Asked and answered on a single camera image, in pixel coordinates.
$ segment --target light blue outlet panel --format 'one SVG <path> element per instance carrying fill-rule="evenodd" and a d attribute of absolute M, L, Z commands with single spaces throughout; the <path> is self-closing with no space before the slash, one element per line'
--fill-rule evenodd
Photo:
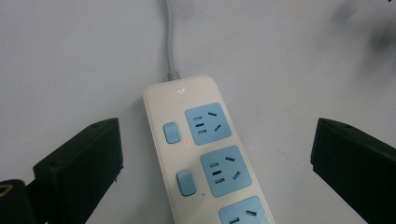
<path fill-rule="evenodd" d="M 230 125 L 219 103 L 186 110 L 192 138 L 197 146 L 218 141 L 232 135 Z"/>
<path fill-rule="evenodd" d="M 219 216 L 221 224 L 270 224 L 257 196 L 221 208 Z"/>
<path fill-rule="evenodd" d="M 250 186 L 252 183 L 237 146 L 208 152 L 201 156 L 201 164 L 215 198 Z"/>

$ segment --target white table surface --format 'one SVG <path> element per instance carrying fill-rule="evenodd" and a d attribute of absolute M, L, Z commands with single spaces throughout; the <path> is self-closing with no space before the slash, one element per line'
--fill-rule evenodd
<path fill-rule="evenodd" d="M 178 71 L 218 82 L 276 222 L 365 223 L 309 159 L 320 117 L 396 147 L 396 51 L 369 41 L 396 3 L 356 1 L 343 21 L 345 0 L 171 2 Z M 163 0 L 0 1 L 0 180 L 31 182 L 51 151 L 118 117 L 125 168 L 88 223 L 173 223 L 142 101 L 165 81 L 164 13 Z"/>

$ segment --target screw hole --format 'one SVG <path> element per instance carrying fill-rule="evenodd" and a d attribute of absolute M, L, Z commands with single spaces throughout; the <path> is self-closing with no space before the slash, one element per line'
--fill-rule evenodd
<path fill-rule="evenodd" d="M 0 198 L 12 190 L 12 185 L 0 185 Z"/>

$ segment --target white surface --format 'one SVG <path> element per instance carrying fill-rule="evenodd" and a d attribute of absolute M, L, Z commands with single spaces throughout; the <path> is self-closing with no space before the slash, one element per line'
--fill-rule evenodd
<path fill-rule="evenodd" d="M 219 84 L 278 224 L 364 223 L 312 171 L 319 117 L 396 147 L 395 52 L 368 53 L 396 4 L 361 0 L 336 25 L 343 2 L 172 0 L 178 71 Z M 1 180 L 29 183 L 52 150 L 119 117 L 125 168 L 88 223 L 172 223 L 142 101 L 165 81 L 164 12 L 162 0 L 0 1 Z"/>
<path fill-rule="evenodd" d="M 145 90 L 144 101 L 175 223 L 220 224 L 219 210 L 221 208 L 258 196 L 269 222 L 275 224 L 218 86 L 211 77 L 186 78 L 150 86 Z M 210 144 L 196 146 L 185 111 L 214 103 L 221 104 L 232 135 Z M 172 145 L 166 142 L 163 134 L 163 125 L 171 121 L 177 124 L 181 138 L 180 142 Z M 239 148 L 252 182 L 248 187 L 214 198 L 200 157 L 208 152 L 230 146 Z M 191 170 L 197 188 L 195 194 L 189 197 L 181 195 L 176 180 L 176 174 L 186 169 Z"/>

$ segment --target electrical outlet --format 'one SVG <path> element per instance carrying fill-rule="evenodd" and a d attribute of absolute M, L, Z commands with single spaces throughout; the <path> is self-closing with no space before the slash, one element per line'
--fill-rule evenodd
<path fill-rule="evenodd" d="M 219 103 L 186 110 L 194 143 L 198 146 L 230 137 L 232 132 Z"/>
<path fill-rule="evenodd" d="M 175 224 L 220 224 L 219 215 L 227 224 L 254 223 L 242 212 L 226 215 L 227 206 L 254 196 L 276 224 L 213 78 L 156 84 L 144 100 Z M 239 204 L 262 216 L 250 208 L 254 203 Z"/>
<path fill-rule="evenodd" d="M 269 224 L 259 197 L 253 196 L 219 210 L 221 224 Z"/>
<path fill-rule="evenodd" d="M 237 146 L 208 152 L 201 156 L 201 164 L 215 198 L 251 185 L 250 174 Z"/>

